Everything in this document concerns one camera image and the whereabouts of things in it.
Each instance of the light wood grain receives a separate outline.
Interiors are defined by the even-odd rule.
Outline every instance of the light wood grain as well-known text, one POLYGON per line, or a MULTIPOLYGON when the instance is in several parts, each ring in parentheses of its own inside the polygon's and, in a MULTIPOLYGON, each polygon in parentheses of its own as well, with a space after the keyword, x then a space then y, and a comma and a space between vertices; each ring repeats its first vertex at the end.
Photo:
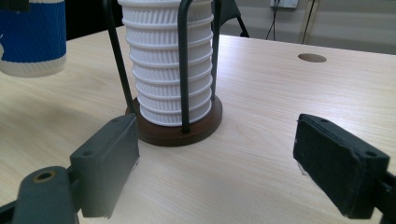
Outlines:
MULTIPOLYGON (((125 28, 118 29, 133 95, 125 28)), ((187 147, 139 142, 141 160, 110 220, 81 223, 378 223, 342 217, 292 157, 301 113, 329 119, 392 157, 396 174, 396 57, 222 36, 217 96, 223 121, 187 147), (326 63, 308 63, 316 53, 326 63)), ((125 110, 110 42, 67 42, 61 73, 0 74, 0 204, 33 171, 69 155, 125 110)))

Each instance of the white wall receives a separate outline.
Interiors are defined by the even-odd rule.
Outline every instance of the white wall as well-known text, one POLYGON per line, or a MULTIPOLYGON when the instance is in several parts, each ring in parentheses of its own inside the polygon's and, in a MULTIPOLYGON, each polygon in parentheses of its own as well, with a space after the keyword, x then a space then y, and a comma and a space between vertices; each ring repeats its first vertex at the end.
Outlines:
MULTIPOLYGON (((264 39, 273 19, 270 0, 236 0, 251 37, 264 39)), ((297 43, 308 0, 276 14, 276 40, 297 43)), ((221 33, 239 35, 237 20, 221 33)), ((396 0, 319 0, 307 44, 396 54, 396 0)))

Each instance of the wooden base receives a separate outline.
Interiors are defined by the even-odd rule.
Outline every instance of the wooden base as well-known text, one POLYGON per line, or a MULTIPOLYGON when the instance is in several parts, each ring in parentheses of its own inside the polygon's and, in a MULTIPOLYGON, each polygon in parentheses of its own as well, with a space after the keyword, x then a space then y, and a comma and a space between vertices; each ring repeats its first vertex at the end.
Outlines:
POLYGON ((147 121, 140 114, 137 98, 134 99, 134 107, 139 139, 159 147, 181 147, 204 140, 219 127, 222 119, 222 104, 217 96, 212 102, 210 112, 203 119, 191 124, 189 133, 182 133, 181 126, 164 127, 147 121))

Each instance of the white stacked cups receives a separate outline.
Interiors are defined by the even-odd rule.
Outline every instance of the white stacked cups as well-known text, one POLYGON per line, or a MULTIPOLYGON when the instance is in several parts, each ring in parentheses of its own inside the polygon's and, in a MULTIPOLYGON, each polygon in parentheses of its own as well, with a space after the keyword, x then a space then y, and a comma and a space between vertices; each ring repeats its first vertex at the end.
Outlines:
MULTIPOLYGON (((195 0, 188 13, 190 123, 211 109, 212 0, 195 0)), ((133 61, 140 113, 162 126, 181 126, 177 12, 180 0, 119 0, 133 61)))

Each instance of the blue cup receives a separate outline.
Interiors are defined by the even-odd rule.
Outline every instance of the blue cup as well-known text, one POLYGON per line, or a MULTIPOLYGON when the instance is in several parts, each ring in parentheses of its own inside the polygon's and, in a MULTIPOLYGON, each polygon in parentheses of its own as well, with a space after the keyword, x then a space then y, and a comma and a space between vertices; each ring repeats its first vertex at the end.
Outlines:
POLYGON ((66 61, 64 0, 30 0, 30 10, 0 9, 0 71, 43 77, 66 61))

